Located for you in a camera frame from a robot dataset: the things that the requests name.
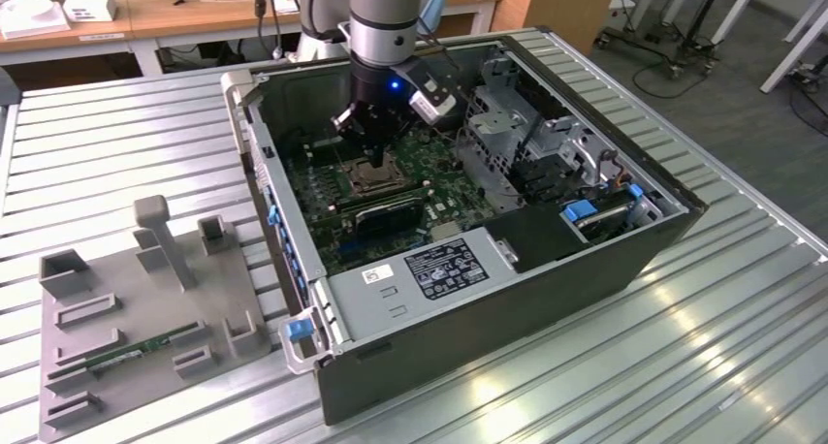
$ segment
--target black power cord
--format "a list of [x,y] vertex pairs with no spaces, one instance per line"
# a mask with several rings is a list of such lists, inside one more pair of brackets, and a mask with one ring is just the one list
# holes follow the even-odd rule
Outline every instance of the black power cord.
[[658,23],[664,22],[664,15],[668,13],[668,7],[673,0],[668,0],[664,2],[664,6],[661,7],[661,11],[658,11]]
[[319,34],[319,30],[315,28],[315,22],[312,20],[312,4],[315,3],[315,0],[308,0],[308,25],[310,25],[310,30],[312,31],[312,33],[315,35],[311,35],[311,37],[314,37],[315,39],[318,39],[316,37],[320,37]]
[[658,98],[661,100],[676,100],[677,98],[681,98],[686,94],[686,92],[689,92],[693,88],[696,88],[698,86],[698,84],[708,79],[708,76],[704,75],[700,80],[697,80],[685,89],[682,89],[680,92],[677,92],[674,94],[665,95],[665,94],[661,94],[661,93],[654,93],[653,91],[650,91],[650,90],[648,90],[646,88],[642,87],[641,83],[638,82],[638,76],[641,74],[644,74],[646,71],[652,71],[653,69],[656,69],[662,64],[664,64],[664,61],[658,61],[657,63],[650,64],[649,66],[644,66],[641,69],[638,69],[638,71],[633,74],[633,85],[635,86],[635,88],[641,92],[644,92],[650,97],[656,97],[656,98]]
[[259,37],[259,44],[266,54],[270,54],[270,48],[264,43],[264,37],[262,36],[262,24],[264,20],[264,14],[268,10],[268,4],[266,0],[254,0],[254,16],[256,17],[256,36]]
[[426,43],[432,47],[432,48],[438,48],[439,52],[442,53],[442,55],[445,56],[446,61],[449,62],[449,64],[451,65],[451,67],[454,68],[454,70],[457,71],[458,74],[458,78],[459,78],[459,74],[461,74],[461,66],[459,64],[457,64],[457,61],[454,61],[454,58],[451,57],[451,55],[449,54],[449,50],[446,49],[446,47],[442,45],[442,43],[439,42],[439,39],[437,38],[435,32],[434,30],[431,30],[431,28],[428,27],[428,24],[423,21],[423,19],[420,17],[416,17],[416,21],[419,22],[419,25],[423,27],[423,29],[426,30],[426,35],[422,36],[423,40],[426,41]]
[[631,21],[631,18],[630,18],[630,12],[626,9],[626,1],[625,0],[621,0],[621,9],[623,10],[623,16],[626,17],[625,28],[629,29],[630,32],[635,33],[638,31],[638,29],[633,25],[633,21]]
[[820,114],[822,115],[822,124],[828,124],[828,110],[825,110],[818,103],[816,102],[816,100],[813,100],[813,97],[810,96],[810,94],[808,93],[808,90],[802,87],[801,84],[798,84],[793,79],[790,79],[790,92],[788,95],[788,105],[790,106],[790,111],[793,112],[793,115],[797,116],[800,118],[800,120],[804,122],[804,124],[806,125],[806,127],[809,127],[813,132],[816,132],[820,136],[822,137],[828,137],[828,132],[825,132],[824,128],[820,128],[818,126],[816,126],[806,118],[805,116],[800,113],[800,111],[797,110],[797,106],[794,103],[794,94],[797,92],[800,92],[800,94],[805,97],[805,99],[808,100],[808,102],[812,104],[812,106],[818,110]]
[[282,57],[282,26],[279,25],[279,15],[275,11],[275,0],[270,0],[270,13],[272,14],[272,23],[275,24],[275,59]]

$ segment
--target green circuit board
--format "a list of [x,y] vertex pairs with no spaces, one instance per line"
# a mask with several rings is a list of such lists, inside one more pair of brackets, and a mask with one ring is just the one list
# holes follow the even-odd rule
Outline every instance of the green circuit board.
[[[390,190],[356,190],[354,170],[364,163],[344,143],[303,145],[286,161],[310,235],[331,274],[431,243],[431,229],[442,224],[453,223],[465,231],[495,214],[454,162],[453,142],[434,132],[412,131],[390,145],[384,161],[395,179]],[[354,239],[352,223],[360,212],[410,199],[422,201],[424,208],[416,226],[382,238]]]

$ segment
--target motherboard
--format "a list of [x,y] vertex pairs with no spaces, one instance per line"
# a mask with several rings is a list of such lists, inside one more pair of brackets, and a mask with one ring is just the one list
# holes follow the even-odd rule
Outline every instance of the motherboard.
[[494,216],[455,159],[454,134],[411,129],[379,168],[339,139],[295,145],[287,178],[328,272],[450,238]]

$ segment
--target slotted metal surface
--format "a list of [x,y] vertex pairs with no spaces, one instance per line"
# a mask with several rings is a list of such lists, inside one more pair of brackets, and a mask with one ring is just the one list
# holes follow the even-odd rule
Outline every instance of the slotted metal surface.
[[[554,36],[514,37],[710,204],[682,241],[622,293],[335,427],[311,376],[294,376],[276,350],[65,442],[828,439],[824,244]],[[167,196],[175,234],[215,212],[236,224],[271,330],[286,315],[219,74],[29,92],[9,109],[1,442],[36,440],[37,255],[132,246],[136,198]]]

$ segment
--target white sticker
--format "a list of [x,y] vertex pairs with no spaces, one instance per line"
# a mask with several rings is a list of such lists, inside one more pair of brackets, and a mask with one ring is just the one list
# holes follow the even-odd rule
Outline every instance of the white sticker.
[[96,35],[81,35],[77,37],[77,40],[81,42],[93,42],[96,40],[116,40],[123,39],[124,34],[96,34]]
[[394,276],[391,265],[382,265],[380,267],[371,268],[370,270],[362,272],[362,279],[364,279],[366,284],[382,281],[391,276]]

